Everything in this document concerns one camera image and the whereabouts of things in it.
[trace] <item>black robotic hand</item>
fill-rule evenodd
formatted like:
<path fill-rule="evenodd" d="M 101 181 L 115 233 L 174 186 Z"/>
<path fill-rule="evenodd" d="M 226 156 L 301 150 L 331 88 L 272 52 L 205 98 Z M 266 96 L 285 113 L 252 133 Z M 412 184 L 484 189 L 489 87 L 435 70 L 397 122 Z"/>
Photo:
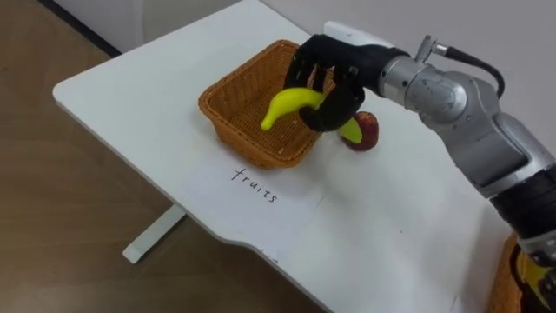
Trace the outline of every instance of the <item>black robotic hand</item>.
<path fill-rule="evenodd" d="M 334 68 L 335 87 L 318 110 L 302 108 L 300 117 L 312 130 L 338 130 L 361 107 L 365 100 L 363 88 L 381 96 L 378 91 L 381 72 L 398 56 L 407 53 L 381 45 L 354 46 L 326 35 L 314 35 L 296 51 L 284 89 L 309 87 L 323 92 L 327 69 Z M 313 72 L 313 85 L 308 86 Z"/>

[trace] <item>black baseboard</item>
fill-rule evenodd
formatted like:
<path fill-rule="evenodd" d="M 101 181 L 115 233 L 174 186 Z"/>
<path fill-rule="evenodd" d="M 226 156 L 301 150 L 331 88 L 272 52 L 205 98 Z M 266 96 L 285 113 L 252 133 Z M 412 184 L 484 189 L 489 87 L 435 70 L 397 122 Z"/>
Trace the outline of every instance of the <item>black baseboard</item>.
<path fill-rule="evenodd" d="M 52 13 L 56 14 L 65 23 L 71 26 L 74 30 L 78 31 L 81 35 L 92 42 L 98 49 L 104 51 L 110 57 L 118 57 L 122 54 L 118 49 L 114 48 L 113 45 L 108 43 L 102 37 L 98 36 L 92 29 L 87 27 L 84 23 L 81 23 L 76 17 L 72 16 L 67 10 L 55 3 L 53 0 L 37 0 L 46 9 L 50 10 Z"/>

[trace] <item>wooden floor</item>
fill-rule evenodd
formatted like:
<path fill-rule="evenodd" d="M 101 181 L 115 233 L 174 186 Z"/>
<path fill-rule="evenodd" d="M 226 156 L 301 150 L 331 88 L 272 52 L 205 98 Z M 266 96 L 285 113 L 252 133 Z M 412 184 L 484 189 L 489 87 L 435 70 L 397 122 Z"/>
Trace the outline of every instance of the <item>wooden floor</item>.
<path fill-rule="evenodd" d="M 170 203 L 51 97 L 107 59 L 34 0 L 0 0 L 0 312 L 320 312 L 191 220 L 126 262 Z"/>

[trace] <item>yellow object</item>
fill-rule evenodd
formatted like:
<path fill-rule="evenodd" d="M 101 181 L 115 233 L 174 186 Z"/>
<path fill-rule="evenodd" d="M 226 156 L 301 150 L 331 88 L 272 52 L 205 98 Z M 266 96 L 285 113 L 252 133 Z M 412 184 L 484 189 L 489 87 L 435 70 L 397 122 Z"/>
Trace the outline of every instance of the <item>yellow object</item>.
<path fill-rule="evenodd" d="M 261 123 L 262 130 L 270 130 L 275 121 L 290 112 L 305 106 L 317 110 L 324 101 L 324 95 L 308 88 L 289 88 L 276 94 L 270 101 L 268 113 Z"/>
<path fill-rule="evenodd" d="M 361 127 L 353 117 L 340 127 L 340 134 L 352 143 L 361 143 L 363 141 Z"/>
<path fill-rule="evenodd" d="M 526 283 L 531 286 L 531 289 L 533 289 L 535 295 L 537 295 L 537 298 L 540 299 L 540 301 L 546 307 L 548 307 L 546 305 L 545 298 L 540 294 L 539 281 L 545 277 L 545 274 L 549 269 L 540 267 L 531 259 L 531 257 L 523 253 L 520 254 L 520 257 L 523 257 L 525 259 L 525 268 L 523 270 L 524 273 L 520 273 L 521 275 L 525 274 L 523 276 L 523 280 L 525 280 Z"/>

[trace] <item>robotic arm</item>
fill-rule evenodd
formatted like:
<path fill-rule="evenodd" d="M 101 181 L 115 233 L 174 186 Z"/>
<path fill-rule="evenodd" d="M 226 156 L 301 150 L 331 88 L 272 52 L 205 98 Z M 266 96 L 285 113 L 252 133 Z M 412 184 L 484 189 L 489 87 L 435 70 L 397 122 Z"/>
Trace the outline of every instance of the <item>robotic arm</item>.
<path fill-rule="evenodd" d="M 478 66 L 498 81 L 498 91 L 477 77 L 426 63 L 431 54 Z M 492 66 L 427 36 L 415 58 L 392 44 L 339 23 L 308 39 L 290 65 L 285 88 L 322 91 L 326 69 L 336 87 L 318 110 L 301 119 L 317 131 L 336 130 L 371 90 L 416 112 L 436 132 L 467 180 L 516 231 L 520 247 L 545 268 L 556 267 L 556 165 L 554 157 L 517 119 L 500 110 L 504 80 Z M 539 282 L 548 306 L 556 305 L 556 274 Z"/>

